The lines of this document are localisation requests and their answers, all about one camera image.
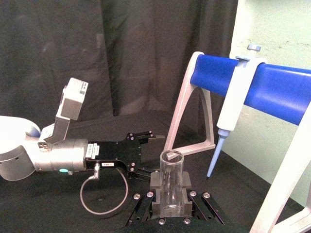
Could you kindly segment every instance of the white stand frame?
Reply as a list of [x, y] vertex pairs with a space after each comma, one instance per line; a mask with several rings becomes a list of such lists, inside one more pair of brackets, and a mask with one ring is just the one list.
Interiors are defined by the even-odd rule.
[[276, 224], [287, 199], [311, 161], [311, 103], [261, 206], [250, 233], [302, 233], [311, 229], [311, 186], [306, 207]]
[[[197, 58], [201, 54], [203, 53], [195, 52], [189, 61], [189, 64], [188, 64], [188, 67], [187, 67], [187, 70], [184, 76], [184, 80], [181, 86], [181, 90], [178, 96], [177, 105], [174, 111], [172, 123], [169, 129], [169, 133], [166, 139], [165, 146], [164, 146], [164, 151], [172, 150], [173, 144], [176, 138], [177, 130], [179, 127], [179, 123], [184, 113], [184, 110], [187, 106], [188, 100], [192, 92], [194, 91], [194, 89], [199, 88], [195, 85], [192, 85], [190, 83], [190, 80], [195, 69]], [[211, 109], [211, 103], [210, 103], [210, 92], [208, 90], [200, 88], [200, 97], [202, 100], [207, 138], [204, 142], [174, 149], [174, 150], [181, 152], [183, 155], [199, 153], [205, 150], [210, 150], [210, 149], [215, 148], [213, 122], [212, 122], [212, 109]]]

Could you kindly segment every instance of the blue cylindrical bar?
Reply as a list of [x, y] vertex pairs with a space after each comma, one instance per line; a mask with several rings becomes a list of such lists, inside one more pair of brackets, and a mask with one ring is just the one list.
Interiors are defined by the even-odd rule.
[[[235, 59], [200, 55], [191, 84], [225, 96], [237, 64]], [[244, 104], [299, 125], [310, 101], [311, 70], [261, 64]]]

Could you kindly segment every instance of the cable connector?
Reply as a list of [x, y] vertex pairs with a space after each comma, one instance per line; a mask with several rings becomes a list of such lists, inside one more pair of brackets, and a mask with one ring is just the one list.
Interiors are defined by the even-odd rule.
[[99, 171], [101, 169], [101, 165], [99, 163], [96, 163], [95, 164], [95, 167], [94, 167], [94, 178], [95, 180], [99, 180]]

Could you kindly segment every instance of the glass tube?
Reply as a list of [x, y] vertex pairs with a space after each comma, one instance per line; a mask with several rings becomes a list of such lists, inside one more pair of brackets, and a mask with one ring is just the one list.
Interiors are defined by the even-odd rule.
[[160, 156], [160, 217], [184, 215], [183, 166], [184, 156], [178, 151], [168, 150]]

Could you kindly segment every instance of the clear glass beaker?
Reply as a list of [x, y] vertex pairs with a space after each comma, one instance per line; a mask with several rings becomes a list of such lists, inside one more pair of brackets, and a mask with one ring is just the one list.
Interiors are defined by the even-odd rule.
[[168, 150], [160, 156], [160, 217], [184, 215], [183, 187], [184, 156]]

